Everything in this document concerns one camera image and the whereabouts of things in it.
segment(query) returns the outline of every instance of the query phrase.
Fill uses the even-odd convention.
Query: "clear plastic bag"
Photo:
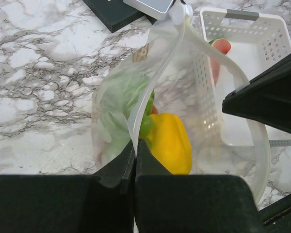
[[[246,181],[259,200],[269,174],[265,126],[248,122],[255,145],[248,160],[236,158],[233,150],[226,148],[220,135],[224,122],[216,108],[211,60],[233,78],[236,91],[249,84],[233,61],[197,33],[189,17],[178,26],[170,17],[154,24],[148,43],[121,62],[93,94],[92,135],[100,165],[119,155],[130,140],[137,154],[141,121],[154,90],[154,105],[159,112],[177,115],[185,126],[192,146],[191,173],[229,170],[245,179],[247,174],[258,174]]]

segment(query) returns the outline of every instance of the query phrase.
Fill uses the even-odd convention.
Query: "toy watermelon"
[[[231,49],[231,44],[225,39],[214,39],[214,40],[210,41],[209,44],[212,45],[213,47],[215,47],[217,50],[219,50],[224,55],[226,55]],[[214,85],[216,85],[218,82],[219,73],[220,73],[220,63],[218,63],[216,60],[212,59],[211,60],[211,68],[212,68]]]

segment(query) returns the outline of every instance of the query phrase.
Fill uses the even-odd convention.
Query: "yellow vegetable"
[[[172,174],[189,174],[192,147],[181,119],[170,113],[149,116],[154,127],[146,140],[153,156]]]

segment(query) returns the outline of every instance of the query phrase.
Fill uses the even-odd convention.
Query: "marble countertop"
[[[276,14],[291,36],[291,0],[187,2]],[[92,92],[150,26],[143,17],[111,34],[82,0],[0,0],[0,174],[95,172]],[[291,147],[272,155],[260,208],[291,193]]]

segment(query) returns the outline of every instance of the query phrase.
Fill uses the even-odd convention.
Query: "white plastic clip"
[[[193,8],[191,5],[183,4],[180,1],[176,1],[175,4],[168,11],[172,22],[178,26],[181,25],[187,16],[190,17],[190,21],[193,18]]]

